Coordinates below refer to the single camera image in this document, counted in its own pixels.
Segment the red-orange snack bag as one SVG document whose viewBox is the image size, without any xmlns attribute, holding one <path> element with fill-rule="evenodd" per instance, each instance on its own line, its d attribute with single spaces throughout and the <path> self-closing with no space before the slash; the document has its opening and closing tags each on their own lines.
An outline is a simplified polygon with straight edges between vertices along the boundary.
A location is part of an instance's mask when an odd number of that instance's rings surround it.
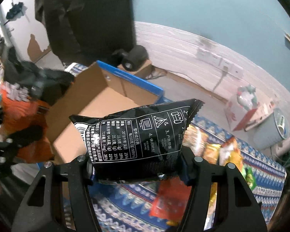
<svg viewBox="0 0 290 232">
<path fill-rule="evenodd" d="M 190 192 L 191 187 L 179 177 L 161 181 L 150 215 L 165 219 L 169 226 L 177 226 L 184 215 Z"/>
</svg>

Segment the long yellow snack pack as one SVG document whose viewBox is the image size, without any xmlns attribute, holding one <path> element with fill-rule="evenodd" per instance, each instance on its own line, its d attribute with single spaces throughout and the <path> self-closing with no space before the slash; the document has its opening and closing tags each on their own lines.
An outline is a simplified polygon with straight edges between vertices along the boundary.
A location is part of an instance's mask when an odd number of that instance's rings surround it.
<svg viewBox="0 0 290 232">
<path fill-rule="evenodd" d="M 221 145 L 221 149 L 219 151 L 219 158 L 217 160 L 216 165 L 225 166 L 229 162 L 237 166 L 238 170 L 242 173 L 243 177 L 246 176 L 246 172 L 243 165 L 243 158 L 241 155 L 241 151 L 238 148 L 238 143 L 235 137 L 231 137 L 229 140 L 227 140 L 224 144 Z M 208 212 L 204 227 L 205 230 L 209 229 L 213 224 L 216 199 L 217 199 L 217 183 L 215 182 L 211 184 L 210 202 L 208 205 Z"/>
</svg>

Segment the orange black noodle bag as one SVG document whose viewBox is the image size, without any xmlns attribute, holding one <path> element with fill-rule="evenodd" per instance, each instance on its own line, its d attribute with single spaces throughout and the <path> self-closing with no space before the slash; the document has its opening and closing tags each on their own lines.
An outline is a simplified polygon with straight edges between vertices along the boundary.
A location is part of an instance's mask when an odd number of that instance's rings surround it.
<svg viewBox="0 0 290 232">
<path fill-rule="evenodd" d="M 192 98 L 69 119 L 84 140 L 96 181 L 159 181 L 175 175 L 185 132 L 203 104 Z"/>
</svg>

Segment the green snack bag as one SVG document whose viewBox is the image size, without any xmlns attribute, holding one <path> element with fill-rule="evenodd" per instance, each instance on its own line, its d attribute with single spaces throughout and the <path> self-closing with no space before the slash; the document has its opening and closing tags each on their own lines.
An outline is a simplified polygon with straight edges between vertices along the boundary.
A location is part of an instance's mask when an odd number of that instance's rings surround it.
<svg viewBox="0 0 290 232">
<path fill-rule="evenodd" d="M 245 172 L 246 172 L 245 176 L 246 183 L 248 184 L 249 188 L 253 190 L 256 187 L 256 179 L 253 175 L 252 168 L 250 167 L 245 168 Z"/>
</svg>

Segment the clear peanut snack bag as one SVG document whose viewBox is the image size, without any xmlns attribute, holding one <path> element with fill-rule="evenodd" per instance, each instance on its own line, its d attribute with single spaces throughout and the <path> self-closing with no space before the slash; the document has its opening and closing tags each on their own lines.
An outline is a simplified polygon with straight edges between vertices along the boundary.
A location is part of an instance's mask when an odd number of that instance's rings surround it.
<svg viewBox="0 0 290 232">
<path fill-rule="evenodd" d="M 199 127 L 189 125 L 184 134 L 183 145 L 189 147 L 195 156 L 202 156 L 206 147 L 208 135 Z"/>
</svg>

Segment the blue patterned tablecloth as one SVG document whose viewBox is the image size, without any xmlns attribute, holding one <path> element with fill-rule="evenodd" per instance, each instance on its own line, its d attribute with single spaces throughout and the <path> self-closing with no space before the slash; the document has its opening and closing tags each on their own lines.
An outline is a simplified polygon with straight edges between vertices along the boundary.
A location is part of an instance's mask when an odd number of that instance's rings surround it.
<svg viewBox="0 0 290 232">
<path fill-rule="evenodd" d="M 193 150 L 207 151 L 229 141 L 231 150 L 240 150 L 242 175 L 269 223 L 282 195 L 285 168 L 199 115 L 194 117 L 187 136 L 188 147 Z M 161 183 L 94 183 L 88 191 L 102 231 L 172 231 L 184 214 L 191 188 L 173 177 Z"/>
</svg>

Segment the cardboard box blue rim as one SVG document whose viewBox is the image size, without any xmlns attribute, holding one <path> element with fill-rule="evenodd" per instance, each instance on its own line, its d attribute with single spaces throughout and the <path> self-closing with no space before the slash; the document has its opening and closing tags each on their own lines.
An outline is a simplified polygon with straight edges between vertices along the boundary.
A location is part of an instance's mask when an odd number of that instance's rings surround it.
<svg viewBox="0 0 290 232">
<path fill-rule="evenodd" d="M 95 62 L 75 77 L 65 95 L 46 115 L 49 139 L 58 164 L 86 153 L 84 141 L 69 117 L 106 115 L 160 103 L 164 90 L 140 77 L 103 62 Z"/>
</svg>

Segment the red white paper bag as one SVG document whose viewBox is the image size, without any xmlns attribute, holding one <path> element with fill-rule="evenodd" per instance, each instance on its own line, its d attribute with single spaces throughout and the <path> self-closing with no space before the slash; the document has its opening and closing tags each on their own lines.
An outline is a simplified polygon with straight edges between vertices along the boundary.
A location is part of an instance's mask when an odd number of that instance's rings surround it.
<svg viewBox="0 0 290 232">
<path fill-rule="evenodd" d="M 230 130 L 242 130 L 257 111 L 258 106 L 256 88 L 251 84 L 240 86 L 224 109 Z"/>
</svg>

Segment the light blue waste bin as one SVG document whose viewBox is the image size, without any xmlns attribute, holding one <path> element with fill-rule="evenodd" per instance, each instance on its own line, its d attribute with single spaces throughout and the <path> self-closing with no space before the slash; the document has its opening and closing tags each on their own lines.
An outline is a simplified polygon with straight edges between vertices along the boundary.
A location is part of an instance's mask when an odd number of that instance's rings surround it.
<svg viewBox="0 0 290 232">
<path fill-rule="evenodd" d="M 253 136 L 255 148 L 264 150 L 286 140 L 290 135 L 288 120 L 279 108 L 273 112 L 256 128 Z"/>
</svg>

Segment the white flat package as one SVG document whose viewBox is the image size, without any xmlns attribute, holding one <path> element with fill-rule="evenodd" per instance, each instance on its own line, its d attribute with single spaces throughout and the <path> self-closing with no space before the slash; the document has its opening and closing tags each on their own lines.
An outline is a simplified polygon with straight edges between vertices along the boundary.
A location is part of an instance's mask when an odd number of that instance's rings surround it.
<svg viewBox="0 0 290 232">
<path fill-rule="evenodd" d="M 249 131 L 260 125 L 270 114 L 273 113 L 275 102 L 273 100 L 260 104 L 250 121 L 244 127 L 244 131 Z"/>
</svg>

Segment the small cardboard box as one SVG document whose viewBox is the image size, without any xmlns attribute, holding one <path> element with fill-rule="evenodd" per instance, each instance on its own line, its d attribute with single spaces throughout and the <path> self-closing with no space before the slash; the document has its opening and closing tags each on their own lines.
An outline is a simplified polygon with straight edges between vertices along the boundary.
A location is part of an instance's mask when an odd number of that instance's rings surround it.
<svg viewBox="0 0 290 232">
<path fill-rule="evenodd" d="M 146 78 L 148 75 L 151 74 L 153 66 L 150 60 L 147 60 L 137 71 L 127 71 L 124 69 L 122 65 L 117 66 L 118 69 L 128 72 L 139 78 Z"/>
</svg>

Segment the black round speaker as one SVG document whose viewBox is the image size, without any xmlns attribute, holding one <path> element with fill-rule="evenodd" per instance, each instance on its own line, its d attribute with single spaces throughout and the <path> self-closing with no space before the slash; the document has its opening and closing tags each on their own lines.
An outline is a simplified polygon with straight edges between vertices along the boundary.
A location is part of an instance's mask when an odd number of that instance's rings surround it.
<svg viewBox="0 0 290 232">
<path fill-rule="evenodd" d="M 141 46 L 134 46 L 129 52 L 124 49 L 116 50 L 110 59 L 112 66 L 122 65 L 127 71 L 137 71 L 149 59 L 147 50 Z"/>
</svg>

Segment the black hanging cloth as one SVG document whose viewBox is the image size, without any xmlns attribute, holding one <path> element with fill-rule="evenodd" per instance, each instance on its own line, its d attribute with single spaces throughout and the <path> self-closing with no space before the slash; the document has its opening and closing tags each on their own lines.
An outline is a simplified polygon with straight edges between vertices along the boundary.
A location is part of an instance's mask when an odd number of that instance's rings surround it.
<svg viewBox="0 0 290 232">
<path fill-rule="evenodd" d="M 52 52 L 65 63 L 107 60 L 136 44 L 132 0 L 34 0 Z"/>
</svg>

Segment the white wall socket strip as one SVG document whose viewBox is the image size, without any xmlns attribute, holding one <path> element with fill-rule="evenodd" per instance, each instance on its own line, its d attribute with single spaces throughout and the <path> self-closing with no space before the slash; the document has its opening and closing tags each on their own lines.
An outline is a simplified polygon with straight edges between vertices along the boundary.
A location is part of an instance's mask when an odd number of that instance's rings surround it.
<svg viewBox="0 0 290 232">
<path fill-rule="evenodd" d="M 241 66 L 203 48 L 197 48 L 196 58 L 222 71 L 227 71 L 228 74 L 238 79 L 242 79 L 244 76 L 244 70 Z"/>
</svg>

